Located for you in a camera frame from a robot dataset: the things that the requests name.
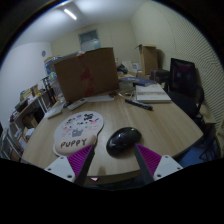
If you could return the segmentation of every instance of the book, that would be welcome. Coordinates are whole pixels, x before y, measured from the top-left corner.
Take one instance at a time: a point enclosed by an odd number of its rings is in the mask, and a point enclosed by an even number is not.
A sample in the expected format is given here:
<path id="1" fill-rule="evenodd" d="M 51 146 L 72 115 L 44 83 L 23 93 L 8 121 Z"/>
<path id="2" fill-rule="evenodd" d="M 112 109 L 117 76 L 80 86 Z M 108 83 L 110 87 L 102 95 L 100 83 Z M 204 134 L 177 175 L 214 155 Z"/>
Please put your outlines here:
<path id="1" fill-rule="evenodd" d="M 133 86 L 149 86 L 151 84 L 157 84 L 155 80 L 151 79 L 144 79 L 144 78 L 137 78 L 137 77 L 125 77 L 125 78 L 120 78 L 120 81 L 129 81 L 133 82 Z"/>
<path id="2" fill-rule="evenodd" d="M 159 84 L 136 86 L 136 100 L 142 103 L 167 103 L 170 97 Z"/>

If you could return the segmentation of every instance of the white wall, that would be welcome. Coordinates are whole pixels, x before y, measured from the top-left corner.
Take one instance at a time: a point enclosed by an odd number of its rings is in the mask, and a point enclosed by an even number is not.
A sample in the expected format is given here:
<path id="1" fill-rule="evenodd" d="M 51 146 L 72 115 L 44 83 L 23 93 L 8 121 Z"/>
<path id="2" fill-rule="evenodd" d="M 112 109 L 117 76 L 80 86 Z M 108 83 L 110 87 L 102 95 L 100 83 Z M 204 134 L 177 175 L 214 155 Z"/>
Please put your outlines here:
<path id="1" fill-rule="evenodd" d="M 30 43 L 13 48 L 0 70 L 0 121 L 8 125 L 12 110 L 20 101 L 20 93 L 46 76 L 44 60 L 52 56 L 50 43 Z"/>
<path id="2" fill-rule="evenodd" d="M 52 54 L 64 56 L 80 51 L 79 34 L 97 29 L 101 47 L 113 47 L 114 56 L 121 61 L 139 62 L 139 51 L 130 21 L 113 21 L 90 25 L 67 33 L 51 43 Z"/>
<path id="3" fill-rule="evenodd" d="M 183 16 L 153 1 L 137 10 L 131 23 L 137 44 L 159 49 L 159 67 L 170 70 L 171 57 L 195 63 L 217 127 L 224 113 L 224 71 L 206 38 Z"/>

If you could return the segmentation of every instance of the black computer mouse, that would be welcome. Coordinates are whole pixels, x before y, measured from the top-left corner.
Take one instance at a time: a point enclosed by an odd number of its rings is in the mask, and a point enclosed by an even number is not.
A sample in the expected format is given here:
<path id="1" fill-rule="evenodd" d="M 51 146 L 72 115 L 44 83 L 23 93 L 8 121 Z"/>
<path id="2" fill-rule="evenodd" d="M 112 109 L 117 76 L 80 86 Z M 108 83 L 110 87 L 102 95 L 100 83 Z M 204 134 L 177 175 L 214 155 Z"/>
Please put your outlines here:
<path id="1" fill-rule="evenodd" d="M 106 148 L 110 155 L 119 155 L 141 139 L 141 133 L 132 127 L 121 128 L 108 140 Z"/>

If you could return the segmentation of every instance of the box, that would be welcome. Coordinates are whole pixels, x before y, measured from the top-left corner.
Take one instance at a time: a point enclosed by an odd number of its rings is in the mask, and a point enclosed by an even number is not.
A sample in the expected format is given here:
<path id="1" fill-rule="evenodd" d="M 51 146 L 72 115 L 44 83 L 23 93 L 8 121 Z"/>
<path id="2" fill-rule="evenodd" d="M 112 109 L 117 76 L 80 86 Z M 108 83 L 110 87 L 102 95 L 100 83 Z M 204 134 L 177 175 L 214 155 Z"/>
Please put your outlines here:
<path id="1" fill-rule="evenodd" d="M 142 71 L 139 71 L 139 70 L 138 70 L 138 72 L 136 74 L 136 77 L 138 77 L 138 78 L 144 78 L 144 79 L 150 79 L 150 76 L 151 75 L 145 75 L 145 73 L 143 73 Z"/>
<path id="2" fill-rule="evenodd" d="M 66 102 L 119 89 L 113 48 L 65 56 L 54 67 Z"/>
<path id="3" fill-rule="evenodd" d="M 23 94 L 20 95 L 20 101 L 26 99 L 28 96 L 32 94 L 31 89 L 26 90 Z"/>
<path id="4" fill-rule="evenodd" d="M 33 95 L 33 96 L 36 96 L 36 95 L 39 93 L 39 90 L 38 90 L 38 84 L 35 85 L 35 86 L 33 86 L 33 87 L 31 88 L 31 91 L 32 91 L 32 95 Z"/>
<path id="5" fill-rule="evenodd" d="M 156 46 L 140 44 L 137 47 L 140 52 L 142 74 L 149 76 L 151 69 L 158 69 Z"/>
<path id="6" fill-rule="evenodd" d="M 24 130 L 23 130 L 23 134 L 22 134 L 22 137 L 26 139 L 26 133 L 28 131 L 28 128 L 25 127 Z"/>
<path id="7" fill-rule="evenodd" d="M 38 125 L 36 119 L 34 118 L 33 113 L 24 116 L 23 124 L 28 128 L 36 128 Z"/>
<path id="8" fill-rule="evenodd" d="M 141 64 L 140 63 L 132 63 L 132 71 L 137 73 L 138 70 L 141 70 L 142 67 L 141 67 Z"/>

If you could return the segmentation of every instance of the wooden table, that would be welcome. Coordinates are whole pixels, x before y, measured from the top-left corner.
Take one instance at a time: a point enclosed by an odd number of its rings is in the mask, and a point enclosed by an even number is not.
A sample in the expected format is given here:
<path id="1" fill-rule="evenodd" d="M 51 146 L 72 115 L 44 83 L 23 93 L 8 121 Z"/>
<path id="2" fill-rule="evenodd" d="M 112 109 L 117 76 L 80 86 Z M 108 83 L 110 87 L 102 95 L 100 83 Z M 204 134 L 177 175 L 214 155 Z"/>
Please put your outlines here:
<path id="1" fill-rule="evenodd" d="M 153 111 L 148 111 L 126 104 L 117 95 L 114 101 L 88 102 L 73 111 L 65 108 L 62 114 L 49 120 L 43 119 L 28 142 L 23 159 L 41 168 L 49 166 L 57 159 L 53 152 L 55 129 L 67 117 L 81 111 L 96 111 L 104 118 L 104 127 L 98 135 L 86 184 L 112 183 L 140 174 L 133 148 L 118 158 L 107 153 L 108 139 L 120 128 L 138 129 L 142 134 L 140 145 L 160 155 L 172 157 L 182 153 L 203 136 L 196 124 L 174 103 L 154 104 Z M 90 177 L 99 179 L 94 182 Z"/>

